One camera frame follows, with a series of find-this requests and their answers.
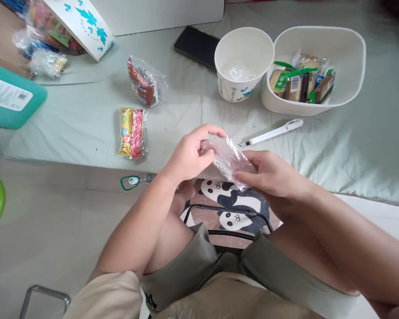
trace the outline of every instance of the beige shorts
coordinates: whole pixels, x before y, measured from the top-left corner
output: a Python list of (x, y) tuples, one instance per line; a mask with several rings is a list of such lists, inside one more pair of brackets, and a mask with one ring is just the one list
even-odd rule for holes
[(310, 275), (277, 249), (262, 232), (241, 255), (218, 255), (201, 223), (183, 252), (170, 264), (142, 281), (146, 301), (154, 315), (177, 300), (198, 291), (219, 272), (235, 272), (259, 282), (268, 290), (325, 318), (344, 318), (357, 297), (339, 292)]

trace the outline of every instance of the floor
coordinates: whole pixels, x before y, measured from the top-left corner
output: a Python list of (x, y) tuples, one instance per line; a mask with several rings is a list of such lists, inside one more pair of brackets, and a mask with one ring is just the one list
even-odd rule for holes
[[(120, 178), (131, 173), (0, 159), (7, 199), (0, 220), (0, 318), (19, 317), (33, 284), (71, 297), (82, 289), (109, 235), (146, 187), (124, 191)], [(340, 197), (399, 239), (399, 207)], [(62, 314), (59, 300), (33, 294), (26, 318)], [(350, 317), (377, 318), (363, 298)]]

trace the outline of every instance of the mobile phone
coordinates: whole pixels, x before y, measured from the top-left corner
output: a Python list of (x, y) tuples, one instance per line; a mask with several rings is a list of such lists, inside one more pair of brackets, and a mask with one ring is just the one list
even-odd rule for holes
[(216, 71), (214, 52), (220, 39), (187, 26), (174, 43), (174, 50)]

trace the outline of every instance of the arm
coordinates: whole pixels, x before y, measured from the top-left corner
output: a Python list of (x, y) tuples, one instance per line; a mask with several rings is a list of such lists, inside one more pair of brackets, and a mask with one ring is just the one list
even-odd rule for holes
[(177, 186), (196, 177), (214, 160), (213, 150), (198, 155), (200, 142), (208, 134), (226, 136), (221, 128), (203, 125), (183, 137), (167, 165), (112, 233), (89, 281), (105, 273), (128, 270), (141, 280)]
[(244, 154), (258, 174), (237, 172), (237, 179), (264, 195), (288, 199), (294, 208), (287, 210), (289, 214), (310, 228), (337, 268), (381, 317), (399, 306), (398, 240), (301, 176), (277, 155), (268, 151)]

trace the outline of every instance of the left hand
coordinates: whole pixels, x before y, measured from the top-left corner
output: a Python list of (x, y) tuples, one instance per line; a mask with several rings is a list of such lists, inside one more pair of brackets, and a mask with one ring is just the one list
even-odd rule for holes
[(226, 137), (225, 131), (213, 125), (205, 124), (191, 133), (185, 135), (164, 167), (162, 173), (179, 185), (184, 180), (198, 176), (214, 161), (214, 151), (208, 150), (200, 156), (198, 151), (201, 149), (200, 143), (207, 138), (208, 134)]

